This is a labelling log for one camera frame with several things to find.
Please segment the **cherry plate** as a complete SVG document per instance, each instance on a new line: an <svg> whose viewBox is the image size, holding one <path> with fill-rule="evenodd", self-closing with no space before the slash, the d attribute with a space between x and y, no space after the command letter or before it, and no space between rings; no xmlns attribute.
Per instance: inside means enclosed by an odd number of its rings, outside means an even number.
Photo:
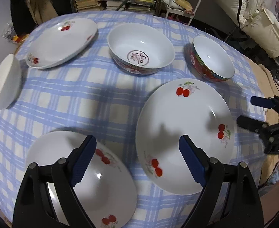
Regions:
<svg viewBox="0 0 279 228"><path fill-rule="evenodd" d="M87 18L57 23L33 41L26 55L26 63L36 69L63 64L83 51L97 31L97 23Z"/></svg>
<svg viewBox="0 0 279 228"><path fill-rule="evenodd" d="M85 137L71 131L47 133L30 147L26 165L32 162L39 166L54 164L79 147ZM129 170L115 153L100 142L74 191L95 227L123 227L136 209L136 187Z"/></svg>
<svg viewBox="0 0 279 228"><path fill-rule="evenodd" d="M196 79L177 79L159 87L141 110L135 135L139 162L150 180L175 195L202 187L179 150L188 135L207 156L228 164L234 150L234 122L223 97Z"/></svg>

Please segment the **red patterned small bowl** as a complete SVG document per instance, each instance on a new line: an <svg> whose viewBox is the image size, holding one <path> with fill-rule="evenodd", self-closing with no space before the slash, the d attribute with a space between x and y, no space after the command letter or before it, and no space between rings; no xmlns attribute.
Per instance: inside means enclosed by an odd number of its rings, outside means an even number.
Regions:
<svg viewBox="0 0 279 228"><path fill-rule="evenodd" d="M205 36L193 39L190 60L196 71L210 81L224 82L235 74L230 56L218 43Z"/></svg>

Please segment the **plain white bowl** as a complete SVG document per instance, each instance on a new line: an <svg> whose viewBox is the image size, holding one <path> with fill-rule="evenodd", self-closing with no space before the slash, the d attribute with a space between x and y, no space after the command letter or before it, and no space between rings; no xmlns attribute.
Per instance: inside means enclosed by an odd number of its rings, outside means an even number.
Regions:
<svg viewBox="0 0 279 228"><path fill-rule="evenodd" d="M7 55L0 64L0 110L17 98L21 87L21 67L14 54Z"/></svg>

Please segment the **large bowl red emblem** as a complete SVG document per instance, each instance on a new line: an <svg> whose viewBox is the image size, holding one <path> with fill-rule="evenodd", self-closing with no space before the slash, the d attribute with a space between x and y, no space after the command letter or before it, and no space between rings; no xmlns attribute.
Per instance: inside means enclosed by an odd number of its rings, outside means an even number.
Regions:
<svg viewBox="0 0 279 228"><path fill-rule="evenodd" d="M173 63L175 49L161 31L139 23L121 23L107 37L114 62L127 72L151 75Z"/></svg>

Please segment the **brown blanket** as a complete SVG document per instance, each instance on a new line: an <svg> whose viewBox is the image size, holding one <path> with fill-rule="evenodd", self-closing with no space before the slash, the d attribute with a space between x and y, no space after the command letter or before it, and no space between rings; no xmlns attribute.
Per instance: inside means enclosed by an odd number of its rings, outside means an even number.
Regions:
<svg viewBox="0 0 279 228"><path fill-rule="evenodd" d="M279 90L274 82L271 72L265 68L262 64L257 65L250 58L245 57L250 64L252 71L257 79L257 83L265 98L279 96ZM269 125L275 125L279 123L279 114L272 109L265 110L266 122ZM278 155L267 155L262 168L259 185L263 185L267 182L268 178L273 173L276 164L279 161Z"/></svg>

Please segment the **white padded jacket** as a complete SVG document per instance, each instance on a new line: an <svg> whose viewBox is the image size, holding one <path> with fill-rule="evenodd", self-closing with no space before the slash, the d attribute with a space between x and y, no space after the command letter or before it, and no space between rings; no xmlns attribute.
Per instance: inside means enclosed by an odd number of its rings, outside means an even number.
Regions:
<svg viewBox="0 0 279 228"><path fill-rule="evenodd" d="M241 31L253 39L269 57L279 57L279 21L266 0L216 0Z"/></svg>

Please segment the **blue checked tablecloth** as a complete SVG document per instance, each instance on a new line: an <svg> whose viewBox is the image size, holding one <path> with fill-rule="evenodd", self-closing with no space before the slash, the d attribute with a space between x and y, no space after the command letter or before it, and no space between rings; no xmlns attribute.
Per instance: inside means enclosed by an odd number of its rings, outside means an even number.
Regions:
<svg viewBox="0 0 279 228"><path fill-rule="evenodd" d="M37 27L17 53L24 60L30 45L60 21L87 17L98 25L98 37L72 61L50 70L22 63L23 88L10 108L0 111L0 209L11 220L33 142L53 130L92 134L131 171L138 191L137 208L127 227L179 227L197 195L177 196L156 187L137 160L135 127L149 95L174 79L197 78L185 59L185 47L203 32L184 24L131 12L85 12L56 17ZM171 40L176 58L150 76L131 75L113 61L107 36L120 23L151 26Z"/></svg>

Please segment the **hanging dark clothes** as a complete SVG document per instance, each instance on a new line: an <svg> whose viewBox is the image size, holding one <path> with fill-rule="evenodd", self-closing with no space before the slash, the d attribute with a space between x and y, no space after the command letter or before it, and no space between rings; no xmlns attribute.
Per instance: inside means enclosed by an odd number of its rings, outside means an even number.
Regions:
<svg viewBox="0 0 279 228"><path fill-rule="evenodd" d="M52 18L72 13L71 0L10 0L10 13L16 34L23 36Z"/></svg>

